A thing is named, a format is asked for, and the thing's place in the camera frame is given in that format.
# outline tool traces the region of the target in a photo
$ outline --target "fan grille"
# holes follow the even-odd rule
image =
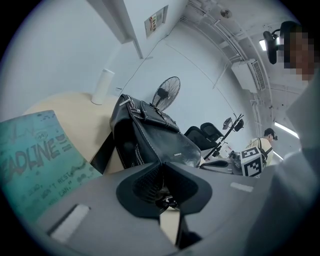
[[[156,91],[152,104],[164,111],[171,105],[180,90],[180,79],[176,76],[165,80]]]

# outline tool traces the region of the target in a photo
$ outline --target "air conditioner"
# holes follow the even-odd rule
[[[255,59],[238,61],[232,64],[231,69],[238,79],[242,89],[249,90],[256,94],[266,89],[262,70],[259,62]]]

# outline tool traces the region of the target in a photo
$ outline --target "teal book cover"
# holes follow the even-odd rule
[[[71,143],[53,110],[0,123],[0,182],[14,212],[34,222],[51,205],[101,176]]]

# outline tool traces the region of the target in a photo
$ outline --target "white shirt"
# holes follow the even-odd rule
[[[262,149],[267,152],[270,148],[271,148],[271,144],[270,142],[266,139],[266,138],[260,138],[261,140],[261,147]],[[258,138],[253,138],[252,140],[250,140],[249,145],[246,147],[246,149],[248,148],[252,148],[252,147],[258,147],[259,148],[259,140]],[[266,166],[269,166],[272,158],[274,157],[274,151],[271,150],[268,154],[268,158],[266,160]]]

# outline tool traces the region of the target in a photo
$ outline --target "white cylinder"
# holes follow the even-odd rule
[[[114,77],[115,73],[108,69],[103,69],[102,73],[99,78],[99,82],[96,85],[95,92],[92,96],[91,102],[96,105],[102,105],[104,102],[107,92],[109,89],[109,85],[111,83],[112,78]]]

